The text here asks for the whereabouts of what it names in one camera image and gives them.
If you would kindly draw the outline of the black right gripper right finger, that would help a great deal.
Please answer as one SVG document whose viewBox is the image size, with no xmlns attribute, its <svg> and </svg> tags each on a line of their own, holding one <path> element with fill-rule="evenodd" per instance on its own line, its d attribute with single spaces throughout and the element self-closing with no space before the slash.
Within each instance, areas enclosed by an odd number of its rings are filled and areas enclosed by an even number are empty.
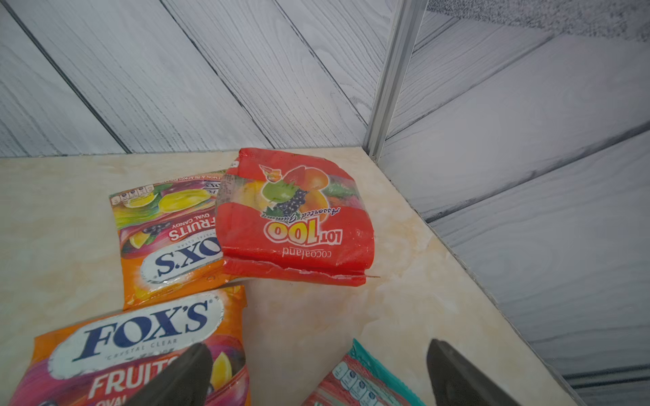
<svg viewBox="0 0 650 406">
<path fill-rule="evenodd" d="M 470 360 L 443 340 L 431 341 L 426 361 L 438 405 L 520 405 Z"/>
</svg>

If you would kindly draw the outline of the teal Fox's mint bag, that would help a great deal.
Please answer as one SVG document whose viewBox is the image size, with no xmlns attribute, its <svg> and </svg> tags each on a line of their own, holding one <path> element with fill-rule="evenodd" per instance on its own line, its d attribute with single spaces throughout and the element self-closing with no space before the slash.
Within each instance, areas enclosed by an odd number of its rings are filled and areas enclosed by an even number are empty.
<svg viewBox="0 0 650 406">
<path fill-rule="evenodd" d="M 357 340 L 304 405 L 422 405 L 423 401 Z"/>
</svg>

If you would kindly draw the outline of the right aluminium corner post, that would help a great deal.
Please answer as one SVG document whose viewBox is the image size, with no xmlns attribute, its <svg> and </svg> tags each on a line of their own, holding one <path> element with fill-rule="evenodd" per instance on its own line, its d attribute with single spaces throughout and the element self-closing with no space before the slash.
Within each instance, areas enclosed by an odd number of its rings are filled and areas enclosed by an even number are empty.
<svg viewBox="0 0 650 406">
<path fill-rule="evenodd" d="M 378 162 L 382 155 L 427 5 L 428 1 L 424 0 L 402 0 L 397 3 L 384 67 L 362 144 L 363 150 L 374 162 Z"/>
</svg>

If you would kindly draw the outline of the orange fox's fruits bag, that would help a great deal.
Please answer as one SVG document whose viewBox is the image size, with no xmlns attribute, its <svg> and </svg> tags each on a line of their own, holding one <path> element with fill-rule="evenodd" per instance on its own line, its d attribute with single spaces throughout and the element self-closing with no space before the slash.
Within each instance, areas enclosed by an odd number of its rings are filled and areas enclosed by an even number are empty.
<svg viewBox="0 0 650 406">
<path fill-rule="evenodd" d="M 223 269 L 215 201 L 223 170 L 112 194 L 120 239 L 124 308 L 213 289 L 232 281 Z"/>
<path fill-rule="evenodd" d="M 235 286 L 83 322 L 36 338 L 12 405 L 124 405 L 195 343 L 211 353 L 208 405 L 251 404 Z"/>
</svg>

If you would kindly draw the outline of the red Lot 100 candy bag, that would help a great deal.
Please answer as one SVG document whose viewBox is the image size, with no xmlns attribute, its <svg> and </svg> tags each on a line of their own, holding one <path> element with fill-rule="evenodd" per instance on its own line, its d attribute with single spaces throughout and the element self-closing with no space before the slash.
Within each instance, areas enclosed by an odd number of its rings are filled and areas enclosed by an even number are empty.
<svg viewBox="0 0 650 406">
<path fill-rule="evenodd" d="M 355 180 L 321 157 L 240 150 L 215 219 L 232 277 L 359 287 L 374 262 L 374 229 Z"/>
</svg>

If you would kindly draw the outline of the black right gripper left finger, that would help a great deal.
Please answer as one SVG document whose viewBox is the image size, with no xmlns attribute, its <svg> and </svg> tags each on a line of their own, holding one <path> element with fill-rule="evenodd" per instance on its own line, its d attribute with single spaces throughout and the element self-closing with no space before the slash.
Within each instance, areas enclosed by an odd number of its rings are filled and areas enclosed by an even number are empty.
<svg viewBox="0 0 650 406">
<path fill-rule="evenodd" d="M 204 405 L 212 368 L 213 359 L 208 347 L 195 343 L 129 398 L 125 405 Z"/>
</svg>

